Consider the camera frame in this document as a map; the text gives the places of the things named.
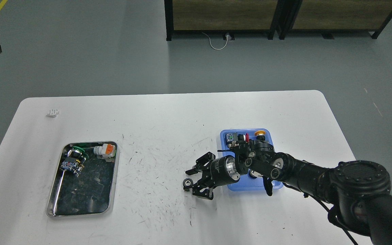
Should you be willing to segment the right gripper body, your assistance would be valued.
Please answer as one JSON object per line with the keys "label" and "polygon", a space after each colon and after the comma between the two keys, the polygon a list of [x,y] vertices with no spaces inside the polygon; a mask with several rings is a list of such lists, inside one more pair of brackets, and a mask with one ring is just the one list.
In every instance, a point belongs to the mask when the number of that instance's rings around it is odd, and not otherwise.
{"label": "right gripper body", "polygon": [[203,177],[207,187],[217,187],[237,183],[241,175],[235,166],[235,158],[225,156],[212,160],[203,170]]}

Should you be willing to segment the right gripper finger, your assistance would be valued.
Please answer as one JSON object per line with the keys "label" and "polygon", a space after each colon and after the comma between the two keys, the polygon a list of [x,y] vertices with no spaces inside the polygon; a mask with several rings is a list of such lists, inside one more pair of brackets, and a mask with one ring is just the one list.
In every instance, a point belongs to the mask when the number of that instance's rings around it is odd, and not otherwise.
{"label": "right gripper finger", "polygon": [[193,174],[201,173],[203,176],[212,177],[211,164],[216,159],[216,155],[212,152],[207,152],[195,161],[195,165],[185,171],[185,174],[191,176]]}
{"label": "right gripper finger", "polygon": [[192,183],[191,193],[193,196],[196,196],[198,198],[213,200],[214,198],[213,189],[214,189],[213,180],[203,181],[203,182],[198,181],[196,183]]}

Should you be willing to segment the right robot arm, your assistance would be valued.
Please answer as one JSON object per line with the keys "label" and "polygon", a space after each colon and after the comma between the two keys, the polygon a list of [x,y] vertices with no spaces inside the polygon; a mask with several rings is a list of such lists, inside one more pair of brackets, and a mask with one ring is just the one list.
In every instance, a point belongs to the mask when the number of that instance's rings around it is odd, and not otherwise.
{"label": "right robot arm", "polygon": [[368,236],[375,245],[392,245],[392,195],[389,172],[384,166],[365,160],[339,162],[325,168],[275,152],[263,135],[255,140],[230,141],[227,155],[216,158],[212,152],[196,160],[185,173],[201,173],[196,182],[183,181],[183,190],[194,196],[213,199],[213,189],[239,181],[250,170],[260,174],[268,196],[272,181],[302,192],[327,208],[328,220],[344,231]]}

